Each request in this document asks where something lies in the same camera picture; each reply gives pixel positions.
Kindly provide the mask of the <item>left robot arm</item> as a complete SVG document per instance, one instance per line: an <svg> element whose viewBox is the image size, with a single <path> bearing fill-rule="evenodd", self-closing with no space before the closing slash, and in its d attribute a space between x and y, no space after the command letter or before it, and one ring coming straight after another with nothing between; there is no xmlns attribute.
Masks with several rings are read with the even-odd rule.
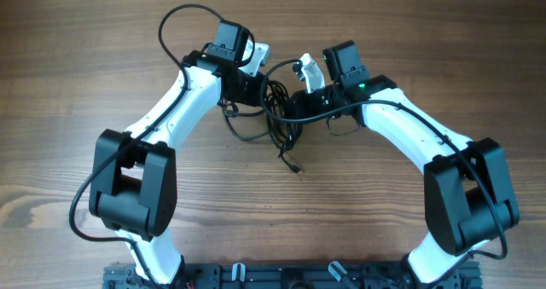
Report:
<svg viewBox="0 0 546 289"><path fill-rule="evenodd" d="M256 42L246 27L222 20L213 42L178 62L175 83L144 117L97 139L84 183L89 211L114 231L114 241L128 246L140 287L184 287L183 255L169 229L177 206L176 152L221 101L258 105L259 69L269 56L269 45Z"/></svg>

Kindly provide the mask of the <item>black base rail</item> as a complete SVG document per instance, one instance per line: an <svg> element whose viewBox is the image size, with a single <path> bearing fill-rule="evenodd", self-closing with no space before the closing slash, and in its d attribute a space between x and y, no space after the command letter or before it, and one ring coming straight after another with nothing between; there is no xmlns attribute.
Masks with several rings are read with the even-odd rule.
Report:
<svg viewBox="0 0 546 289"><path fill-rule="evenodd" d="M400 262L343 264L347 272L340 277L319 265L229 265L186 263L182 280L162 288L238 289L238 288L483 288L479 264L463 263L433 286L418 285ZM136 272L135 264L112 264L104 269L102 288L153 288Z"/></svg>

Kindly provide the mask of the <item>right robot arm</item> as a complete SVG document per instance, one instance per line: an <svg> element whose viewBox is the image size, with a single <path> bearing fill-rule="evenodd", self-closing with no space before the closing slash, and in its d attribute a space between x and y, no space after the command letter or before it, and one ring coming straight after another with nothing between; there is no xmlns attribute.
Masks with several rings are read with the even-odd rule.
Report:
<svg viewBox="0 0 546 289"><path fill-rule="evenodd" d="M288 103L287 116L353 117L357 124L385 137L422 173L428 233L399 265L371 263L361 277L366 287L479 288L481 247L499 240L508 253L506 230L520 220L519 207L501 146L443 126L413 104L384 75L372 77L356 44L349 40L325 49L323 73L310 55L293 64L305 90Z"/></svg>

